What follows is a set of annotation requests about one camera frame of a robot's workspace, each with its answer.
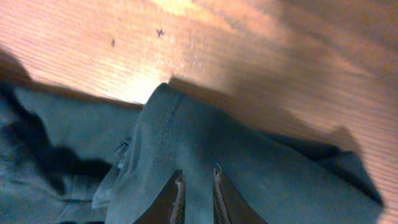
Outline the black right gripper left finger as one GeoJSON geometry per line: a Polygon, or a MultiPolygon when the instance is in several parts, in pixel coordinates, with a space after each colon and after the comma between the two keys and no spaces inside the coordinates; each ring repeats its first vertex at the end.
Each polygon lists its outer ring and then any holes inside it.
{"type": "Polygon", "coordinates": [[[183,170],[175,170],[152,205],[134,224],[184,224],[186,181],[183,170]]]}

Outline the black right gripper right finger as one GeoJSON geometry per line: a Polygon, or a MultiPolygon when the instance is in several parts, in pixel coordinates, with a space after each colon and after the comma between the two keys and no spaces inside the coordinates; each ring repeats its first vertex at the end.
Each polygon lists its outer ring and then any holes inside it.
{"type": "Polygon", "coordinates": [[[214,224],[267,224],[239,193],[232,181],[216,164],[213,170],[214,224]]]}

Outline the black polo shirt with logo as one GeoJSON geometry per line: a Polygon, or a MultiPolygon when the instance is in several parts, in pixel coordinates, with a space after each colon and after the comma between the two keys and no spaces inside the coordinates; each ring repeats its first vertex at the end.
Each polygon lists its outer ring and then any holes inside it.
{"type": "Polygon", "coordinates": [[[143,108],[1,85],[1,222],[134,223],[175,170],[185,223],[213,222],[219,164],[267,223],[375,223],[360,158],[264,133],[167,84],[143,108]]]}

